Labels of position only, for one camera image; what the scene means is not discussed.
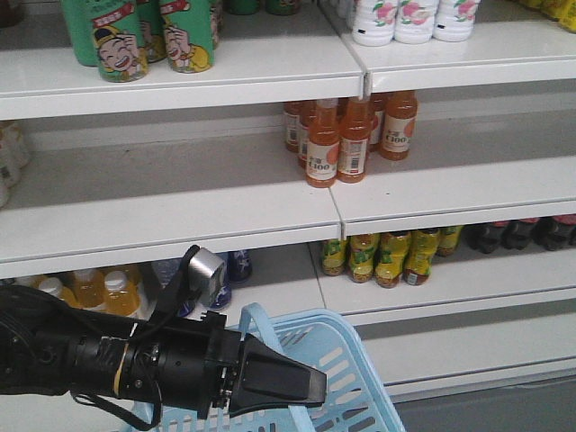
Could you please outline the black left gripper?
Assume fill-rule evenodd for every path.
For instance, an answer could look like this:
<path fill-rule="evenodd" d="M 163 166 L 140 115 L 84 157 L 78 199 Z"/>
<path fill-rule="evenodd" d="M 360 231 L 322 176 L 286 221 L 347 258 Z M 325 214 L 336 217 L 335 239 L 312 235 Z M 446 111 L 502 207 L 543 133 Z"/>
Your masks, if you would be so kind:
<path fill-rule="evenodd" d="M 214 311 L 201 318 L 208 342 L 202 357 L 199 419 L 228 402 L 230 415 L 289 406 L 317 408 L 325 402 L 327 376 L 322 371 L 279 354 L 252 335 L 242 342 L 241 332 L 225 329 L 226 319 Z"/>

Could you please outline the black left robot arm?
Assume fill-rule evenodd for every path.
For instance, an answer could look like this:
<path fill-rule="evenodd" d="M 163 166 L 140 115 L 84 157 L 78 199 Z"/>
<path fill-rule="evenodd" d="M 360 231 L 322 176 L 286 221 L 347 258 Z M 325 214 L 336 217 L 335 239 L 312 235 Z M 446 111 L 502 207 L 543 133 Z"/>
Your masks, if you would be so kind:
<path fill-rule="evenodd" d="M 160 323 L 80 310 L 37 289 L 1 290 L 1 392 L 71 394 L 115 412 L 111 399 L 191 410 L 205 419 L 290 406 L 317 408 L 326 375 L 227 329 L 223 315 Z"/>

